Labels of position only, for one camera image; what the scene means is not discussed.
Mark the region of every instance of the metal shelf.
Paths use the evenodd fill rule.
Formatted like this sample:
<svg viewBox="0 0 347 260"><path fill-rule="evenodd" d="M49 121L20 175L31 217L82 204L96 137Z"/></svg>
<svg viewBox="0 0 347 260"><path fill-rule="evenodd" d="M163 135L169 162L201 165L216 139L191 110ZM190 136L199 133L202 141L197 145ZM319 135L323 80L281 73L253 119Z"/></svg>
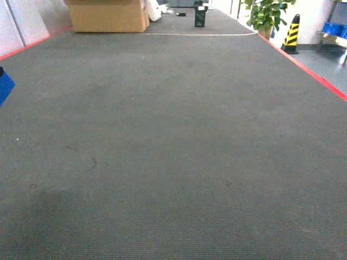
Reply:
<svg viewBox="0 0 347 260"><path fill-rule="evenodd" d="M319 33L319 37L321 40L328 41L341 47L347 48L347 39L338 37L336 35L327 34L322 31Z"/></svg>

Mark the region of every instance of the traffic cone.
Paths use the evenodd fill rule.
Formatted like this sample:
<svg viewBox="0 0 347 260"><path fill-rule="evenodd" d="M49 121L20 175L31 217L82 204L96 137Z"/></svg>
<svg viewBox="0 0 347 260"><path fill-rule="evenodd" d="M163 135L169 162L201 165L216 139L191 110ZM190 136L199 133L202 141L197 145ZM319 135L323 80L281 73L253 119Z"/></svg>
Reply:
<svg viewBox="0 0 347 260"><path fill-rule="evenodd" d="M288 54L299 54L297 52L298 32L299 32L300 15L295 15L291 27L284 39L281 50Z"/></svg>

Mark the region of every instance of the gray carpet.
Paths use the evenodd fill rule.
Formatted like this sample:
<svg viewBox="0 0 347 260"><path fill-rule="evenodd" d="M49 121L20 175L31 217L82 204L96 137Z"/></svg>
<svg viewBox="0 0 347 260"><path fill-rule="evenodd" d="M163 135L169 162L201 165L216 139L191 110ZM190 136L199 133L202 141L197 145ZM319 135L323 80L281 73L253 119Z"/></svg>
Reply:
<svg viewBox="0 0 347 260"><path fill-rule="evenodd" d="M249 33L188 11L146 33ZM347 103L258 35L68 31L2 66L0 259L346 258Z"/></svg>

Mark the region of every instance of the red floor tape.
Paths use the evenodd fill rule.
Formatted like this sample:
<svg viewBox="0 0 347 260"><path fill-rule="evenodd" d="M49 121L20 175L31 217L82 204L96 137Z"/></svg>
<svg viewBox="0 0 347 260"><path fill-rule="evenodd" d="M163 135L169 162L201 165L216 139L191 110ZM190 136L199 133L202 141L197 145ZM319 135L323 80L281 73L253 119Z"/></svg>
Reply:
<svg viewBox="0 0 347 260"><path fill-rule="evenodd" d="M330 89L332 92L334 92L336 95L338 95L340 98L342 98L344 101L347 101L347 95L344 94L341 90L339 90L337 87L335 87L332 83L330 83L325 78L319 76L317 73L310 70L308 67L303 65L301 62L297 61L295 58L293 58L291 55L287 54L280 48L276 47L273 43L267 41L272 47L274 47L276 50L278 50L280 53L282 53L284 56L286 56L288 59L290 59L293 63L295 63L297 66L299 66L302 70L304 70L306 73L308 73L311 77L314 77L317 81L322 83L324 86L326 86L328 89Z"/></svg>
<svg viewBox="0 0 347 260"><path fill-rule="evenodd" d="M49 39L49 38L52 38L52 37L54 37L54 36L56 36L56 35L58 35L58 34L61 34L61 33L65 32L65 31L69 31L69 30L71 30L72 28L73 28L73 27L69 27L69 28L67 28L67 29L64 29L64 30L62 30L62 31L57 32L56 34L52 34L52 35L50 35L50 36L48 36L48 37L46 37L46 38L43 38L43 39L41 39L41 40L39 40L39 41L37 41L37 42L34 42L34 43L32 43L32 44L29 44L29 45L27 45L27 46L25 46L25 47L23 47L23 48L20 48L20 49L18 49L18 50L12 51L11 53L5 54L5 55L3 55L3 56L0 57L0 60L3 60L3 59L5 59L5 58L8 58L8 57L10 57L10 56L12 56L12 55L15 55L15 54L17 54L17 53L20 53L21 51L24 51L24 50L26 50L26 49L28 49L28 48L34 46L34 45L37 45L37 44L39 44L40 42L43 42L43 41L45 41L45 40L47 40L47 39Z"/></svg>

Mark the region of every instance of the cardboard box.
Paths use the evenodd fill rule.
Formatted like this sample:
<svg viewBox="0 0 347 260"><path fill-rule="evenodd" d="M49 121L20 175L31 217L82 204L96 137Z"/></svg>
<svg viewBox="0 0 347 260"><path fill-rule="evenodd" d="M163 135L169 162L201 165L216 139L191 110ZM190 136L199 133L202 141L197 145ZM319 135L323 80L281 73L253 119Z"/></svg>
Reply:
<svg viewBox="0 0 347 260"><path fill-rule="evenodd" d="M142 33L150 24L147 0L66 0L77 32Z"/></svg>

